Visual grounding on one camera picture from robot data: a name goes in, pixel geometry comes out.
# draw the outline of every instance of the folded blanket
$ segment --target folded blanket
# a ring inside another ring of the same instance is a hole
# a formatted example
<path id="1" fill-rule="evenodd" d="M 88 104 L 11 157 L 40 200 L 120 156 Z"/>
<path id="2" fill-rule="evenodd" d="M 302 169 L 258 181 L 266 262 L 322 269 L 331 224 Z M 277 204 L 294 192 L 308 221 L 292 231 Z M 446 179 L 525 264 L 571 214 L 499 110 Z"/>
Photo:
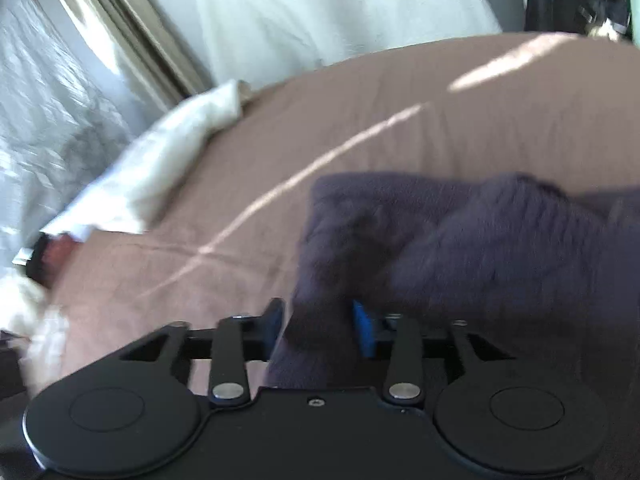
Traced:
<path id="1" fill-rule="evenodd" d="M 639 299 L 638 190 L 569 198 L 523 175 L 329 176 L 312 191 L 293 313 L 267 383 L 379 385 L 384 370 L 354 340 L 354 300 L 432 326 L 465 319 L 593 388 L 610 416 L 596 477 L 637 478 Z"/>

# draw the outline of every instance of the silver plastic covering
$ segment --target silver plastic covering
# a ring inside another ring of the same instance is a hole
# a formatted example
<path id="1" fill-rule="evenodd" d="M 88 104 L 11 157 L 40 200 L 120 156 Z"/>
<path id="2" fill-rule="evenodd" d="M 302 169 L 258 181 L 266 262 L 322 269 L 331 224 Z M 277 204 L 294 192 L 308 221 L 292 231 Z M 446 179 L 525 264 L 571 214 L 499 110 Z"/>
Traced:
<path id="1" fill-rule="evenodd" d="M 0 276 L 132 141 L 36 0 L 0 0 Z"/>

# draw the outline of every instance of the dark purple fabric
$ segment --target dark purple fabric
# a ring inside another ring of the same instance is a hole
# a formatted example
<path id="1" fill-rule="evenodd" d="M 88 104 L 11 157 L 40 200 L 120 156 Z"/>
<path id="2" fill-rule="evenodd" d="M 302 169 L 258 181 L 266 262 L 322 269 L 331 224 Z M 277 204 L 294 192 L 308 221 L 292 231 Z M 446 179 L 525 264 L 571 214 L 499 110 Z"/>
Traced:
<path id="1" fill-rule="evenodd" d="M 569 199 L 522 175 L 484 184 L 338 174 L 312 191 L 292 317 L 267 384 L 378 384 L 351 304 L 433 326 L 466 319 L 513 354 L 575 374 L 609 409 L 597 478 L 640 474 L 640 193 Z"/>

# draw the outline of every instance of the brown bed sheet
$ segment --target brown bed sheet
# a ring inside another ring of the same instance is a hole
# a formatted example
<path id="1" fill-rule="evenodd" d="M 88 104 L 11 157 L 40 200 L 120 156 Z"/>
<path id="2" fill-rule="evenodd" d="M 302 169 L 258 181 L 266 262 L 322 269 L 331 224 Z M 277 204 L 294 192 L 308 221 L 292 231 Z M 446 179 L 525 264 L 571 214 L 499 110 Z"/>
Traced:
<path id="1" fill-rule="evenodd" d="M 321 174 L 397 170 L 477 180 L 526 171 L 569 191 L 640 183 L 640 54 L 632 46 L 576 39 L 514 72 L 448 90 L 531 40 L 505 35 L 390 50 L 262 92 L 244 119 L 214 137 L 151 232 L 95 232 L 78 251 L 54 291 L 70 321 L 63 372 L 172 320 L 211 327 L 260 312 L 272 296 L 288 298 L 308 190 Z M 416 104 L 419 112 L 382 126 L 214 250 L 202 249 L 274 186 Z"/>

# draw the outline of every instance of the mattress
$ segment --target mattress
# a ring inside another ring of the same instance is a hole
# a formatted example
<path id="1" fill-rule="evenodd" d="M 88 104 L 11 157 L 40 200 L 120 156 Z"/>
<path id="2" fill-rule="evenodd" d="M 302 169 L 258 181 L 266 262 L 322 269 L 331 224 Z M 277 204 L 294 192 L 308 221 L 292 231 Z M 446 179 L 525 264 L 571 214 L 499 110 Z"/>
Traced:
<path id="1" fill-rule="evenodd" d="M 215 326 L 289 298 L 323 174 L 479 180 L 524 171 L 569 192 L 640 183 L 640 54 L 508 34 L 362 56 L 262 91 L 214 136 L 145 235 L 94 232 L 54 291 L 68 374 L 173 320 Z M 252 383 L 260 367 L 250 369 Z M 192 387 L 205 378 L 197 372 Z"/>

